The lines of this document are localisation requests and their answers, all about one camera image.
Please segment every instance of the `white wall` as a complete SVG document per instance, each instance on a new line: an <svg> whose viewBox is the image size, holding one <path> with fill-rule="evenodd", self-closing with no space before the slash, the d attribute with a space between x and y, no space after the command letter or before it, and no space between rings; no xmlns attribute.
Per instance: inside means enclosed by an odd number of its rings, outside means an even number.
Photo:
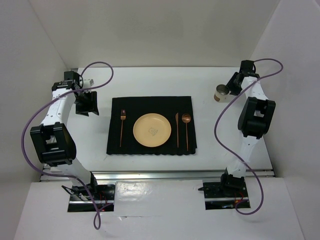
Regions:
<svg viewBox="0 0 320 240"><path fill-rule="evenodd" d="M21 131L51 99L52 83L63 79L66 67L25 0L0 1L0 39L0 238L10 240L30 182L39 179L22 156ZM39 166L29 135L26 146Z"/></svg>
<svg viewBox="0 0 320 240"><path fill-rule="evenodd" d="M276 101L265 136L276 173L284 177L307 240L320 236L320 7L314 0L281 0L252 59L283 62L279 76L266 79L267 96ZM257 64L261 75L276 64Z"/></svg>
<svg viewBox="0 0 320 240"><path fill-rule="evenodd" d="M279 0L29 0L70 68L238 66Z"/></svg>

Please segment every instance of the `plate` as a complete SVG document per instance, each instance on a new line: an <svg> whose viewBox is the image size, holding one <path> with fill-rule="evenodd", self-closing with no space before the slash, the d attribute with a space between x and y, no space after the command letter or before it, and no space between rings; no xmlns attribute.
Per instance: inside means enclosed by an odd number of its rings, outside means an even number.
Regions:
<svg viewBox="0 0 320 240"><path fill-rule="evenodd" d="M170 122L162 115L148 113L138 118L133 126L135 139L143 146L154 148L164 144L171 135Z"/></svg>

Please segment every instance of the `white table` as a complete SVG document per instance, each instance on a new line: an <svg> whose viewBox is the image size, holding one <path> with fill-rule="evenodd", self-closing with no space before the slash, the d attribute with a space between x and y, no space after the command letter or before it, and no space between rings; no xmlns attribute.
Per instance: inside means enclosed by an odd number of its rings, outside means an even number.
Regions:
<svg viewBox="0 0 320 240"><path fill-rule="evenodd" d="M69 196L61 185L70 187L70 182L34 182L14 239L304 239L282 178L261 178L264 204L251 216L239 215L234 209L205 210L203 192L198 191L200 180L145 183L151 193L147 199L129 200L123 205L117 201L122 198L117 191L114 212L101 214L102 225L97 231L93 227L95 213L67 212ZM261 198L259 187L254 178L247 178L246 184L254 209Z"/></svg>
<svg viewBox="0 0 320 240"><path fill-rule="evenodd" d="M77 158L90 171L223 171L234 157L214 138L216 119L226 103L213 99L216 86L226 84L235 67L116 67L114 78L97 90L99 116L76 115L71 110L68 130L77 147ZM85 79L95 86L110 77L110 69L89 68ZM137 96L191 96L197 140L195 155L107 155L112 98ZM245 97L240 98L221 119L218 136L233 150L240 149L238 119ZM271 170L272 165L263 139L252 153L251 167Z"/></svg>

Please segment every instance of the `paper cup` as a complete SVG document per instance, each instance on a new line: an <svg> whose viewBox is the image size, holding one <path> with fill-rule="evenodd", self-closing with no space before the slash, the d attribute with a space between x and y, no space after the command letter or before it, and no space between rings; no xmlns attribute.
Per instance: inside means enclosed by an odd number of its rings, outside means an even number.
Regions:
<svg viewBox="0 0 320 240"><path fill-rule="evenodd" d="M230 90L229 90L229 88L227 88L226 85L220 84L220 85L216 86L213 98L217 102L223 102L226 100L229 92L230 92Z"/></svg>

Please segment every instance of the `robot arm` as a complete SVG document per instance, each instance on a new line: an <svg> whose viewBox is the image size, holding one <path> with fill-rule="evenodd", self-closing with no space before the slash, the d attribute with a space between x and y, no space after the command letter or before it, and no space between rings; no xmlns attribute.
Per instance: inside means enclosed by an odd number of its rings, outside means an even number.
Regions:
<svg viewBox="0 0 320 240"><path fill-rule="evenodd" d="M254 62L244 60L239 73L236 72L226 86L231 95L238 95L259 77ZM239 155L249 163L255 145L269 130L276 103L267 98L259 81L245 92L245 96L247 100L238 120L238 129L243 134ZM246 166L239 159L234 159L221 176L221 188L241 189L246 170Z"/></svg>
<svg viewBox="0 0 320 240"><path fill-rule="evenodd" d="M92 79L82 80L73 71L64 73L64 81L56 82L52 86L52 99L75 89L89 88L94 84ZM77 149L67 130L68 117L73 104L76 104L76 114L89 116L89 112L99 115L97 106L97 92L87 91L67 94L54 102L39 126L30 130L31 139L41 163L58 168L66 175L76 176L89 188L92 194L97 191L97 181L94 175L86 170L76 158ZM76 195L87 196L87 192L80 182L74 178L72 190Z"/></svg>

